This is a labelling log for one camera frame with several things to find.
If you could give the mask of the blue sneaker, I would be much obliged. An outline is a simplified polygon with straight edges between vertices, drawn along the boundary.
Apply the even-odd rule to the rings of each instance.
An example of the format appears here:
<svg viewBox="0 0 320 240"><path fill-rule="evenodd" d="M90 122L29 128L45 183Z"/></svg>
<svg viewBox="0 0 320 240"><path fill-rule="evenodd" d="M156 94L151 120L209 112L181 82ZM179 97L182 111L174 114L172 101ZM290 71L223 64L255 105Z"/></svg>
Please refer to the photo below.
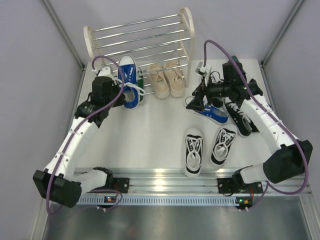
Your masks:
<svg viewBox="0 0 320 240"><path fill-rule="evenodd" d="M137 85L137 65L134 58L130 55L123 55L118 62L117 71L119 83L124 83L123 93L126 103L124 108L133 110L138 107L140 101L139 90Z"/></svg>
<svg viewBox="0 0 320 240"><path fill-rule="evenodd" d="M212 104L209 105L206 98L204 98L203 103L204 103L204 111L197 111L197 110L192 110L192 109L189 109L188 111L193 114L197 114L199 116L206 117L219 125L224 125L227 123L228 118L229 118L228 113L225 113L224 111L213 106Z"/></svg>

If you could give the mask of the green sneaker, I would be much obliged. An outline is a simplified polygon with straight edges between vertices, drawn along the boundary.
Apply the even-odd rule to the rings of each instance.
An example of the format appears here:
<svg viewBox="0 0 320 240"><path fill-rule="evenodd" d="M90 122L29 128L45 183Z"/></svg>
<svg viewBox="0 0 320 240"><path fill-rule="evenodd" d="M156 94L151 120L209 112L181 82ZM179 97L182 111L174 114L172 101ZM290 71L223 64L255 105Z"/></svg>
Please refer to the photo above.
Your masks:
<svg viewBox="0 0 320 240"><path fill-rule="evenodd" d="M141 88L141 90L139 90L139 104L142 103L142 101L144 100L144 95L145 95L145 90L144 90L144 76L143 76L143 71L140 67L138 67L137 69L137 86L139 88Z"/></svg>

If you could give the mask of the beige lace sneaker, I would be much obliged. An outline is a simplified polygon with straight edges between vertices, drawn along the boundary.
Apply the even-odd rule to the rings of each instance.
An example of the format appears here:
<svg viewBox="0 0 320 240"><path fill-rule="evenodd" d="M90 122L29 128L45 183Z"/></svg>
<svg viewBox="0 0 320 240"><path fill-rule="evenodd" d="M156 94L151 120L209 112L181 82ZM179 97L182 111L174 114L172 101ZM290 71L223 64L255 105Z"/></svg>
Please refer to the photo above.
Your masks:
<svg viewBox="0 0 320 240"><path fill-rule="evenodd" d="M173 97L180 98L185 94L185 82L183 72L175 60L164 64L164 76L168 81L170 92Z"/></svg>
<svg viewBox="0 0 320 240"><path fill-rule="evenodd" d="M169 85L164 76L164 71L159 63L147 67L148 80L159 99L165 99L170 95Z"/></svg>

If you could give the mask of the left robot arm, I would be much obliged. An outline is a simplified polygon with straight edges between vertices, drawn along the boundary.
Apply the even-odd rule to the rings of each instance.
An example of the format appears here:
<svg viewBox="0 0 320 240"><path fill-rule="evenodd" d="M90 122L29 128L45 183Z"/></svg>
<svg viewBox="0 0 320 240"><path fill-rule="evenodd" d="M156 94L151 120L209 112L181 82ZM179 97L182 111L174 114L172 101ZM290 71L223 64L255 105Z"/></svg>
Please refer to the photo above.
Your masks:
<svg viewBox="0 0 320 240"><path fill-rule="evenodd" d="M72 208L83 194L93 190L109 193L114 188L113 173L105 167L75 175L86 145L100 129L111 108L124 104L120 81L110 67L98 70L92 91L75 112L72 125L60 148L44 170L36 170L33 181L46 207L50 203Z"/></svg>

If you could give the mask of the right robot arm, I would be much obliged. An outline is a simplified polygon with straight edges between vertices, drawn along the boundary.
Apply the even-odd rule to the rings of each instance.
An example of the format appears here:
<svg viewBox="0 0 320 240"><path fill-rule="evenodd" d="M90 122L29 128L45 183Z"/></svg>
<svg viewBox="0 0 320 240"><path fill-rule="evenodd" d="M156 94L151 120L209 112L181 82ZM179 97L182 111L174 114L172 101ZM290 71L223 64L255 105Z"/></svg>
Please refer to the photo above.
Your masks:
<svg viewBox="0 0 320 240"><path fill-rule="evenodd" d="M308 140L300 141L283 125L269 106L257 82L254 79L247 81L240 62L231 59L222 65L224 79L220 84L210 80L210 70L206 62L199 63L196 72L201 75L201 83L193 91L193 100L186 108L204 111L204 98L207 98L209 104L214 98L230 99L241 115L251 120L271 152L265 162L234 172L232 178L235 190L245 193L252 187L252 183L267 181L278 184L304 174L302 186L292 194L302 192L308 183L312 144Z"/></svg>

